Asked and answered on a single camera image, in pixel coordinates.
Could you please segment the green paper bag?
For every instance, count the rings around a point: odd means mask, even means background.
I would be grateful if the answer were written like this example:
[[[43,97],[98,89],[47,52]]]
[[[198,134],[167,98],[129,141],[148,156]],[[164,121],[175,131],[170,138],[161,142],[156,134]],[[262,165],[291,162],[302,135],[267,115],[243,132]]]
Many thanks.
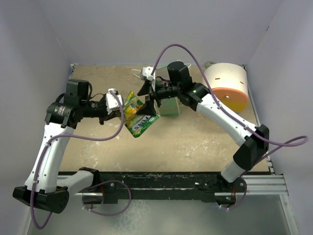
[[[157,66],[153,80],[147,79],[153,67],[143,67],[137,77],[143,81],[143,85],[137,92],[137,96],[145,97],[144,105],[137,112],[139,115],[151,116],[179,116],[183,104],[178,98],[179,82],[170,77],[169,66],[181,65],[181,60]]]

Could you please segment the yellow green Fox's candy bag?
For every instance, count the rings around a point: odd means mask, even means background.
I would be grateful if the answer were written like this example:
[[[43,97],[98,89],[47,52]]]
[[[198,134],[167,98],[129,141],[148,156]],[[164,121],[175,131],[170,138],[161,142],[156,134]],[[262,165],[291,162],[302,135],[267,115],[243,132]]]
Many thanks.
[[[140,137],[159,119],[159,116],[138,115],[137,111],[143,105],[133,91],[130,91],[124,101],[124,125],[134,138]]]

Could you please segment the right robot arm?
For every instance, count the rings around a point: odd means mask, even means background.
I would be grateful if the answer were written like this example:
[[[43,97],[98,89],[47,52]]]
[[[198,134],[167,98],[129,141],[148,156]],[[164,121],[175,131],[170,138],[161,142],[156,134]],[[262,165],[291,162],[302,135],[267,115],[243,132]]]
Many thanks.
[[[183,62],[170,63],[167,71],[169,80],[166,84],[157,85],[153,67],[142,68],[140,76],[144,84],[138,96],[145,96],[145,103],[137,114],[155,116],[155,105],[161,106],[163,99],[177,97],[183,105],[218,124],[239,146],[217,180],[220,190],[230,191],[235,180],[258,164],[268,151],[269,129],[263,124],[257,127],[241,118],[214,97],[204,84],[193,82]]]

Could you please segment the white round drawer box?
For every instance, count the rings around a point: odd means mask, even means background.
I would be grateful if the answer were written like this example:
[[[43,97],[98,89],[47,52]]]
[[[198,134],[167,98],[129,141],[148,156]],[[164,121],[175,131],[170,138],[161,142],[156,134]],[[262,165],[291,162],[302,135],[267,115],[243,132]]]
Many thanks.
[[[248,105],[246,70],[236,64],[217,63],[204,72],[215,96],[236,113]]]

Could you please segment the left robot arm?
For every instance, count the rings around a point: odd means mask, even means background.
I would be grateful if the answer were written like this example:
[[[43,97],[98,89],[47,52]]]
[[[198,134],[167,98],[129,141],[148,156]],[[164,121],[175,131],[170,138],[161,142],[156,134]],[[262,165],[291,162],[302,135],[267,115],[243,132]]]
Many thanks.
[[[23,204],[53,213],[61,213],[70,196],[87,189],[99,190],[99,171],[80,168],[66,180],[58,181],[58,173],[70,138],[84,118],[98,118],[100,124],[120,117],[123,98],[111,88],[99,101],[91,98],[92,85],[86,80],[70,79],[66,91],[46,110],[45,128],[40,151],[23,186],[15,187],[13,197]]]

